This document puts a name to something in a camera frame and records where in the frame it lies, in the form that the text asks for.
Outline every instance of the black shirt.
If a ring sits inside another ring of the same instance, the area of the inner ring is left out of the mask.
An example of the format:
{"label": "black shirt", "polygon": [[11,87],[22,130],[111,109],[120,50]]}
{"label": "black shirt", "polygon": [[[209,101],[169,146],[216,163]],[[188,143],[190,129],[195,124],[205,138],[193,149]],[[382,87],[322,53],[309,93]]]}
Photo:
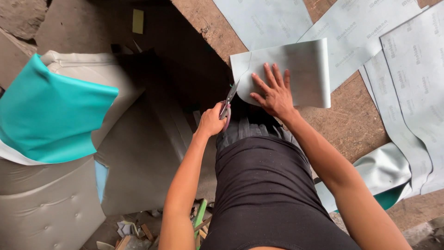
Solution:
{"label": "black shirt", "polygon": [[330,219],[295,145],[247,137],[216,156],[214,213],[201,250],[360,249]]}

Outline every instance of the person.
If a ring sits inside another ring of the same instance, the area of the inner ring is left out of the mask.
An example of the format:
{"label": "person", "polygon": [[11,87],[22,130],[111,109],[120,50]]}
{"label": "person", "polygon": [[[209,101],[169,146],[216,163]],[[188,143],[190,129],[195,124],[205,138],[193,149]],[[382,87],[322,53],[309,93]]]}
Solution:
{"label": "person", "polygon": [[[263,109],[233,100],[223,133],[221,103],[202,114],[166,196],[159,249],[196,248],[190,210],[206,143],[218,133],[213,217],[201,250],[411,249],[353,165],[293,107],[289,71],[282,78],[278,66],[271,70],[267,63],[264,71],[268,85],[255,73],[252,78],[265,98],[251,93]],[[333,194],[350,236],[322,206],[310,164]]]}

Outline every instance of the hand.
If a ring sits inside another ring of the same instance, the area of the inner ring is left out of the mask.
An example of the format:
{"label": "hand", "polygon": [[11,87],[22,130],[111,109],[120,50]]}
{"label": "hand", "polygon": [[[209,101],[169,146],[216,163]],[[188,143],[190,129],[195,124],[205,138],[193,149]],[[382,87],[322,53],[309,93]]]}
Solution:
{"label": "hand", "polygon": [[251,74],[253,81],[265,93],[265,99],[258,93],[251,93],[250,96],[257,101],[268,114],[282,120],[284,116],[295,111],[290,91],[290,71],[286,69],[284,79],[282,79],[278,65],[275,63],[272,68],[274,75],[268,63],[264,64],[265,76],[270,87],[267,86],[257,74]]}
{"label": "hand", "polygon": [[222,103],[218,102],[212,109],[207,109],[200,118],[199,127],[196,134],[202,134],[208,138],[219,133],[226,123],[226,117],[219,120],[219,113],[222,108]]}

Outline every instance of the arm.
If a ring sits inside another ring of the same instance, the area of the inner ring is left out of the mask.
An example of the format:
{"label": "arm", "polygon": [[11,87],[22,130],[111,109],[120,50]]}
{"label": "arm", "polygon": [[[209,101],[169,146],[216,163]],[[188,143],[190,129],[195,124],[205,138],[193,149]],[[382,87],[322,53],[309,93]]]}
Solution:
{"label": "arm", "polygon": [[264,65],[267,86],[256,74],[253,80],[265,99],[251,93],[261,106],[288,127],[308,157],[313,169],[333,194],[350,236],[364,250],[411,249],[395,223],[370,193],[354,166],[293,108],[290,74],[284,79],[276,64],[273,73]]}
{"label": "arm", "polygon": [[194,229],[190,220],[191,207],[196,197],[203,152],[210,136],[219,133],[226,118],[219,120],[222,104],[205,111],[191,144],[177,169],[166,194],[163,207],[159,250],[193,250]]}

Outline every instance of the scissor handle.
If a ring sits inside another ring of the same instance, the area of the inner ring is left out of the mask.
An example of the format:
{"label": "scissor handle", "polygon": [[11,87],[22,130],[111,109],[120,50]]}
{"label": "scissor handle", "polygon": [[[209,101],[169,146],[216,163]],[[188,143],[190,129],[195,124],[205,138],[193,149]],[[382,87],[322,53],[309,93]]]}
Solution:
{"label": "scissor handle", "polygon": [[228,128],[228,124],[230,123],[230,118],[231,118],[231,104],[229,103],[228,105],[225,105],[226,101],[221,101],[222,103],[222,108],[221,111],[219,113],[219,119],[223,119],[225,117],[222,117],[222,112],[224,111],[224,108],[226,107],[227,109],[227,113],[226,113],[226,123],[225,126],[223,126],[221,132],[225,132],[226,129]]}

